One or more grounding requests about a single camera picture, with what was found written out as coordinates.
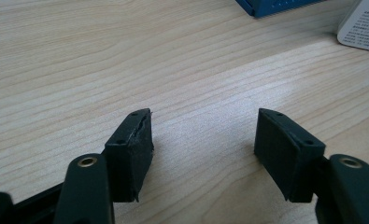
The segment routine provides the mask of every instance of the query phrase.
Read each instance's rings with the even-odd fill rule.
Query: screw hole
[[[92,166],[97,162],[97,159],[95,157],[87,157],[78,162],[78,166],[80,167],[88,167]]]
[[[341,161],[342,164],[344,164],[344,165],[346,165],[347,167],[350,167],[350,168],[354,168],[354,169],[362,168],[361,163],[359,163],[358,161],[355,161],[351,158],[348,158],[348,157],[343,157],[343,158],[339,159],[339,161]]]

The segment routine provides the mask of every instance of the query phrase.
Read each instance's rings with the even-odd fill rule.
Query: wooden table
[[[317,223],[253,154],[259,107],[369,163],[369,51],[351,0],[255,20],[234,0],[0,1],[0,191],[15,203],[149,107],[155,157],[117,223]]]

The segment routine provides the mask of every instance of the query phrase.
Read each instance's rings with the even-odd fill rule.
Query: blue box
[[[281,11],[303,7],[324,0],[236,0],[254,18],[269,16]]]

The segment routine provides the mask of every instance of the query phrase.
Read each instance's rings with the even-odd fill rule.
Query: metal screw
[[[78,166],[80,167],[89,167],[94,165],[97,162],[95,157],[87,157],[78,162]]]
[[[346,165],[347,167],[350,167],[350,168],[354,168],[354,169],[362,168],[361,163],[359,163],[358,161],[355,161],[351,158],[348,158],[348,157],[343,157],[343,158],[339,159],[339,161],[341,161],[342,164],[344,164],[344,165]]]

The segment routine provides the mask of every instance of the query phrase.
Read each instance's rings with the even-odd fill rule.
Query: light wood tabletop
[[[369,51],[340,45],[353,1],[255,20],[235,0],[0,1],[0,191],[18,203],[149,107],[155,155],[117,223],[317,223],[253,152],[280,111],[369,163]]]

